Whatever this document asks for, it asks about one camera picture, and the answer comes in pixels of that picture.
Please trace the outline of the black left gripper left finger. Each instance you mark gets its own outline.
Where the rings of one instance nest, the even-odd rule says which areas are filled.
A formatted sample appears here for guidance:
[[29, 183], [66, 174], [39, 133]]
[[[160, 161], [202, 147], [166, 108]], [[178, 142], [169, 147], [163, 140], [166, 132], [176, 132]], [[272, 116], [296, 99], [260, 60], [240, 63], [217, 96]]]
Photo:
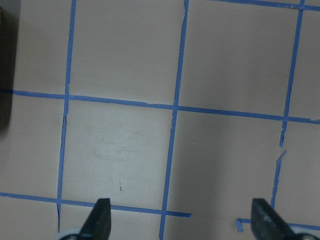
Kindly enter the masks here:
[[78, 233], [79, 240], [108, 240], [111, 234], [111, 202], [99, 198]]

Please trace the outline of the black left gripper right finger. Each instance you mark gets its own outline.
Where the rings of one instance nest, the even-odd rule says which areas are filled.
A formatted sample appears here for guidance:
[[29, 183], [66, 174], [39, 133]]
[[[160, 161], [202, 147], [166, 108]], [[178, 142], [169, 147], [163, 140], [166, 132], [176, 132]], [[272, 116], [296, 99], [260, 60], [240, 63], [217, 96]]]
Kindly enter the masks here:
[[256, 240], [286, 240], [295, 235], [290, 226], [263, 198], [252, 199], [251, 231]]

